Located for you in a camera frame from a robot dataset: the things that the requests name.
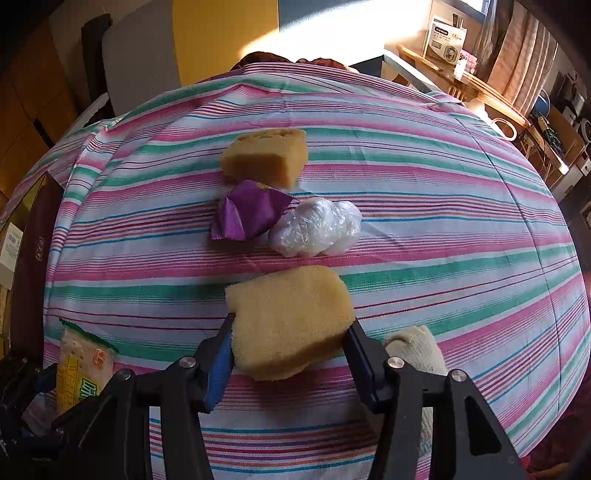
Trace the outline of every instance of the cardboard box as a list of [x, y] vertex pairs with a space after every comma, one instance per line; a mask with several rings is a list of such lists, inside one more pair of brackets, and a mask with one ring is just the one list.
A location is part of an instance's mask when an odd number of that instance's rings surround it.
[[465, 28], [454, 27], [442, 18], [433, 17], [423, 55], [425, 58], [455, 66], [465, 39]]

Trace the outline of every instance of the table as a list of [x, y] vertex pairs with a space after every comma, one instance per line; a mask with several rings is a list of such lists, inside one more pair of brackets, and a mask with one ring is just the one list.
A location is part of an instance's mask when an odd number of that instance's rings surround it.
[[[285, 259], [217, 244], [232, 187], [223, 150], [246, 131], [297, 127], [309, 162], [290, 192], [350, 200], [362, 237], [344, 255]], [[119, 349], [116, 368], [163, 369], [215, 334], [230, 283], [298, 265], [334, 269], [366, 333], [428, 325], [448, 368], [475, 381], [527, 453], [574, 396], [590, 324], [564, 218], [539, 175], [458, 99], [305, 64], [252, 64], [167, 92], [63, 138], [29, 172], [66, 187], [44, 302], [44, 363], [76, 322]], [[234, 371], [200, 416], [217, 480], [364, 478], [375, 451], [344, 356], [281, 382]], [[164, 475], [151, 411], [155, 478]], [[418, 466], [428, 475], [429, 458]]]
[[527, 118], [513, 108], [509, 100], [469, 72], [464, 72], [461, 80], [458, 80], [455, 78], [453, 74], [454, 69], [450, 65], [446, 65], [443, 62], [436, 63], [435, 60], [426, 59], [421, 53], [402, 45], [398, 45], [398, 52], [402, 58], [408, 59], [411, 63], [419, 62], [439, 78], [449, 83], [449, 93], [457, 96], [460, 100], [470, 101], [472, 98], [476, 98], [485, 105], [489, 105], [503, 115], [506, 115], [520, 127], [528, 128], [531, 125]]

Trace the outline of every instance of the purple candy wrapper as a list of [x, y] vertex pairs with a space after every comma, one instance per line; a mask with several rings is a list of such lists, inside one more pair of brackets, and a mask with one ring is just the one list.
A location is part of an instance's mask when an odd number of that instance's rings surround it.
[[277, 223], [291, 195], [244, 180], [219, 203], [212, 219], [212, 239], [251, 240]]

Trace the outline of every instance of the window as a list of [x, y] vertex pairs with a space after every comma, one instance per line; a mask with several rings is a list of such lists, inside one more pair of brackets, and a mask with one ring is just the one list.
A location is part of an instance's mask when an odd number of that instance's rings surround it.
[[491, 0], [441, 0], [468, 17], [483, 23]]
[[462, 0], [465, 4], [470, 5], [474, 10], [486, 15], [490, 0]]

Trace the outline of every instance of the screw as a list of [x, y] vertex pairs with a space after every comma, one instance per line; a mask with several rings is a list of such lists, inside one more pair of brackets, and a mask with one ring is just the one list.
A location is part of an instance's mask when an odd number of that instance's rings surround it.
[[452, 370], [452, 378], [456, 382], [463, 382], [468, 378], [468, 375], [464, 370]]
[[115, 374], [115, 376], [117, 377], [117, 380], [129, 380], [131, 378], [131, 370], [129, 368], [122, 368]]
[[193, 368], [197, 361], [192, 356], [184, 356], [178, 361], [178, 364], [183, 368]]
[[404, 367], [404, 360], [402, 360], [399, 356], [391, 356], [388, 358], [388, 366], [390, 368], [402, 368]]

